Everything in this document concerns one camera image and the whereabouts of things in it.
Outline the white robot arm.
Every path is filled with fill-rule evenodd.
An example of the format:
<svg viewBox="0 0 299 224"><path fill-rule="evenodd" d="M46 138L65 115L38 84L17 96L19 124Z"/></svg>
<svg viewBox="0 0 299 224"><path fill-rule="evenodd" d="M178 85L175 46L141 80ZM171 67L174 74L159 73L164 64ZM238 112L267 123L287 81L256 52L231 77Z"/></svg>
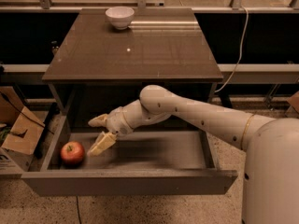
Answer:
<svg viewBox="0 0 299 224"><path fill-rule="evenodd" d="M299 119L272 119L191 100L157 85L89 121L105 127L88 150L97 156L134 129L176 116L246 152L244 224L299 224Z"/></svg>

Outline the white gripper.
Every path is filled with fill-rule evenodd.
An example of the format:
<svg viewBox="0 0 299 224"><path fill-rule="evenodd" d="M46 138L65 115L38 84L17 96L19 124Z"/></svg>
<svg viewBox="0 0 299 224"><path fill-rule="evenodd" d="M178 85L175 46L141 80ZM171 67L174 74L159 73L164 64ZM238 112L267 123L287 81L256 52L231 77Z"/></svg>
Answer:
<svg viewBox="0 0 299 224"><path fill-rule="evenodd" d="M98 156L108 148L112 147L117 140L117 136L125 136L133 131L124 116L124 108L118 107L109 114L102 114L88 121L91 127L106 127L109 132L101 132L93 145L87 152L87 155Z"/></svg>

